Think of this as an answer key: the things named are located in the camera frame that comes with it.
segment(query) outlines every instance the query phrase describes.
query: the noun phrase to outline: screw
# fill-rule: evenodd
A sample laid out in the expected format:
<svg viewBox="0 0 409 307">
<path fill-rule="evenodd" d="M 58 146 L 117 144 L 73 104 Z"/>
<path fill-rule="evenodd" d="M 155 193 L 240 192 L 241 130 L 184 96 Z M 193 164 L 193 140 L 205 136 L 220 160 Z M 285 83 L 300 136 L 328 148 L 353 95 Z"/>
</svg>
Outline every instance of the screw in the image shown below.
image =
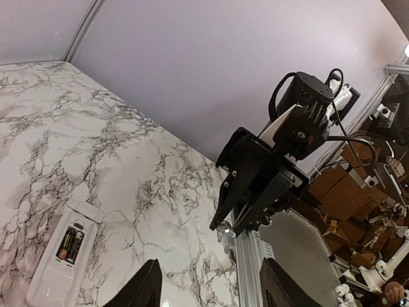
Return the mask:
<svg viewBox="0 0 409 307">
<path fill-rule="evenodd" d="M 305 133 L 304 132 L 302 132 L 302 131 L 298 131 L 297 132 L 297 136 L 300 138 L 300 139 L 305 139 L 307 136 L 305 135 Z"/>
</svg>

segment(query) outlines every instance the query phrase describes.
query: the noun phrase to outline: battery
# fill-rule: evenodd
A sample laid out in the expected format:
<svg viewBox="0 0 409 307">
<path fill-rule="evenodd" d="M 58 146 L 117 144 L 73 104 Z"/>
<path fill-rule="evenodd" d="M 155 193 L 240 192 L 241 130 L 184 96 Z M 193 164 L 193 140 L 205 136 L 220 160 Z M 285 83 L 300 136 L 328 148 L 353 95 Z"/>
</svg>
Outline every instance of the battery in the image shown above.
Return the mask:
<svg viewBox="0 0 409 307">
<path fill-rule="evenodd" d="M 73 264 L 75 262 L 75 259 L 77 258 L 79 248 L 81 246 L 81 241 L 83 238 L 84 234 L 82 232 L 76 232 L 75 237 L 72 241 L 72 244 L 70 246 L 70 249 L 68 250 L 68 256 L 66 258 L 67 262 L 70 262 Z"/>
<path fill-rule="evenodd" d="M 74 238 L 75 230 L 72 227 L 68 227 L 64 239 L 59 246 L 57 257 L 61 260 L 65 260 L 70 249 L 72 240 Z"/>
</svg>

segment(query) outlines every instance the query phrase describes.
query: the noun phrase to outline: wire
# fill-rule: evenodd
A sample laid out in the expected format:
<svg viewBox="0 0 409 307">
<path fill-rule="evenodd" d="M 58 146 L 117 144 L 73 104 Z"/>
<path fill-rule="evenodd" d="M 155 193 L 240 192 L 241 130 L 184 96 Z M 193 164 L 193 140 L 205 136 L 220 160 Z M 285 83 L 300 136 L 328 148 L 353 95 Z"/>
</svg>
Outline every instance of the wire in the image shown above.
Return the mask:
<svg viewBox="0 0 409 307">
<path fill-rule="evenodd" d="M 327 80 L 325 81 L 325 84 L 326 85 L 328 85 L 329 86 L 329 84 L 330 84 L 330 78 L 331 78 L 331 75 L 334 73 L 334 72 L 339 72 L 339 75 L 341 76 L 341 83 L 339 84 L 339 88 L 338 88 L 338 90 L 337 90 L 337 92 L 336 92 L 336 94 L 335 94 L 335 96 L 334 96 L 334 99 L 335 98 L 337 98 L 337 96 L 339 95 L 339 93 L 342 91 L 342 89 L 343 89 L 343 86 L 344 86 L 344 73 L 343 73 L 343 71 L 341 70 L 341 69 L 339 69 L 339 68 L 334 68 L 333 70 L 331 70 L 331 72 L 329 73 L 329 75 L 328 75 L 328 77 L 327 77 Z"/>
<path fill-rule="evenodd" d="M 348 142 L 348 144 L 351 146 L 351 149 L 353 150 L 352 152 L 354 153 L 356 160 L 359 162 L 361 166 L 371 166 L 375 162 L 375 159 L 376 159 L 375 149 L 373 148 L 371 142 L 369 142 L 367 139 L 356 138 L 354 136 L 330 136 L 328 137 L 327 141 L 346 141 Z M 356 142 L 356 143 L 361 143 L 361 144 L 366 145 L 371 151 L 371 158 L 370 158 L 371 162 L 365 163 L 365 161 L 367 161 L 368 159 L 366 159 L 365 161 L 360 160 L 351 142 Z"/>
<path fill-rule="evenodd" d="M 339 69 L 339 68 L 334 68 L 334 69 L 331 70 L 331 72 L 329 73 L 328 78 L 327 78 L 327 80 L 325 81 L 325 84 L 328 84 L 328 83 L 329 83 L 329 79 L 330 79 L 331 75 L 332 75 L 334 72 L 339 72 L 339 74 L 341 75 L 341 83 L 340 83 L 339 88 L 338 88 L 338 90 L 337 90 L 337 93 L 336 93 L 336 95 L 335 95 L 335 97 L 334 97 L 334 99 L 335 99 L 335 98 L 338 96 L 338 94 L 341 92 L 341 90 L 342 90 L 342 87 L 343 87 L 343 84 L 344 84 L 344 73 L 342 72 L 341 69 Z M 355 148 L 353 147 L 353 145 L 352 145 L 352 143 L 351 143 L 351 140 L 352 140 L 353 137 L 350 138 L 350 137 L 348 136 L 348 134 L 347 134 L 346 131 L 345 131 L 344 126 L 342 125 L 341 117 L 339 116 L 339 113 L 338 113 L 338 110 L 337 110 L 337 106 L 335 105 L 334 100 L 331 101 L 331 103 L 332 103 L 332 107 L 334 108 L 334 112 L 335 112 L 335 114 L 336 114 L 336 116 L 337 116 L 338 123 L 339 123 L 339 127 L 341 128 L 341 130 L 342 130 L 342 132 L 343 132 L 343 134 L 344 134 L 344 136 L 345 136 L 344 139 L 338 139 L 338 141 L 343 140 L 343 141 L 347 141 L 347 142 L 348 142 L 349 146 L 351 147 L 353 156 L 356 158 L 356 160 L 359 162 L 359 164 L 360 164 L 361 166 L 371 166 L 371 165 L 375 162 L 375 150 L 373 149 L 372 144 L 371 144 L 369 141 L 367 141 L 366 139 L 360 139 L 360 140 L 362 140 L 366 145 L 369 145 L 369 146 L 370 146 L 370 149 L 371 149 L 371 154 L 372 154 L 371 162 L 370 162 L 370 163 L 365 163 L 365 162 L 363 162 L 363 161 L 361 161 L 361 160 L 359 159 L 358 153 L 357 153 L 357 151 L 355 150 Z"/>
<path fill-rule="evenodd" d="M 289 72 L 288 74 L 285 75 L 284 78 L 280 81 L 280 83 L 275 87 L 275 90 L 273 92 L 273 95 L 271 96 L 270 103 L 268 104 L 268 115 L 270 116 L 271 122 L 274 122 L 277 118 L 277 107 L 275 105 L 275 101 L 277 100 L 277 95 L 279 93 L 279 90 L 282 88 L 284 83 L 287 81 L 288 78 L 294 77 L 296 75 L 295 72 Z"/>
</svg>

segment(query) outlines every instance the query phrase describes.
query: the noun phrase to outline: white battery holder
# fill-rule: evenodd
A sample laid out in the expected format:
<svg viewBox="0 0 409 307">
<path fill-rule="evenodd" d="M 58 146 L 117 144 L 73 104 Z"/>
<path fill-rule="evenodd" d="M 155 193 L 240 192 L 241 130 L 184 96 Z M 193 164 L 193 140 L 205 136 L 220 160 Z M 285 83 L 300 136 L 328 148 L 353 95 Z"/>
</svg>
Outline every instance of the white battery holder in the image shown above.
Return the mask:
<svg viewBox="0 0 409 307">
<path fill-rule="evenodd" d="M 74 307 L 104 214 L 98 208 L 72 196 L 31 280 L 26 295 L 30 307 Z M 58 257 L 68 228 L 82 232 L 81 245 L 73 263 Z"/>
</svg>

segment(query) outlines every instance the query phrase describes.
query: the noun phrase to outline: white marble countertop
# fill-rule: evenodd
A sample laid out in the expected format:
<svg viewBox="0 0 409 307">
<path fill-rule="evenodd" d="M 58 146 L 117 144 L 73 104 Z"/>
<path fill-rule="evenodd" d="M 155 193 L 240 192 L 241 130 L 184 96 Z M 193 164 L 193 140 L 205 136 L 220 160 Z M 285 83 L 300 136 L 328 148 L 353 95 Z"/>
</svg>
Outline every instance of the white marble countertop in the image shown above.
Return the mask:
<svg viewBox="0 0 409 307">
<path fill-rule="evenodd" d="M 162 306 L 238 306 L 209 224 L 222 176 L 202 155 L 69 63 L 0 67 L 0 306 L 25 306 L 62 208 L 105 217 L 78 306 L 103 306 L 157 258 Z"/>
</svg>

